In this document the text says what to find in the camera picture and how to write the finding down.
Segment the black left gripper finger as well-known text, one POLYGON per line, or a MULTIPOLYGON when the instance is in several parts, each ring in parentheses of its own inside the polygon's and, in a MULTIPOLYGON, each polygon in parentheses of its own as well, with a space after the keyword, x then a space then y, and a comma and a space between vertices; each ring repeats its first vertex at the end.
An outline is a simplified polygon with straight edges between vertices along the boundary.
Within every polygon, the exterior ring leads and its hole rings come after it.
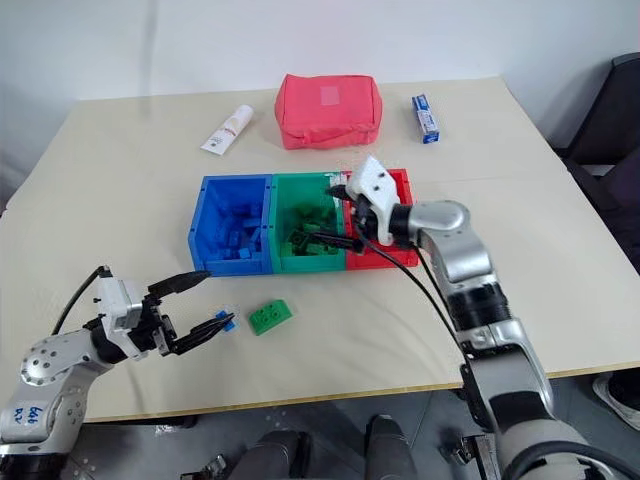
POLYGON ((175 340, 171 345, 171 352, 183 355, 194 348, 208 342, 233 322, 234 313, 207 320, 192 328, 188 335, 175 340))
POLYGON ((211 277, 207 270, 197 270, 174 275, 148 287, 148 298, 159 300, 170 294, 178 294, 199 285, 211 277))

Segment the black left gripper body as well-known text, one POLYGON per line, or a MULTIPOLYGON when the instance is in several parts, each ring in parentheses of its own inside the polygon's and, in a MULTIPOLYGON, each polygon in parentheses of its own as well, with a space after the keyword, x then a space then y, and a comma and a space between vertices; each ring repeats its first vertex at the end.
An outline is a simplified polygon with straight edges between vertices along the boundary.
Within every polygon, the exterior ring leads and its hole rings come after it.
POLYGON ((177 334, 169 316, 161 313, 161 303, 159 298, 146 295, 139 322, 129 332, 129 338, 141 353, 151 350, 157 350, 161 356, 173 353, 177 334))

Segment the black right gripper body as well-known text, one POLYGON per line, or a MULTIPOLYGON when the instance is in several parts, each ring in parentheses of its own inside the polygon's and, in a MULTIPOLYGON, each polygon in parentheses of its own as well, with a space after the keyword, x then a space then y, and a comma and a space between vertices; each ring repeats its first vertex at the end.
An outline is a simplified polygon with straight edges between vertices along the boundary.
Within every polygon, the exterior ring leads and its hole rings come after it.
POLYGON ((352 201, 351 226, 355 245, 363 245, 363 238, 378 242, 378 218, 365 196, 352 201))

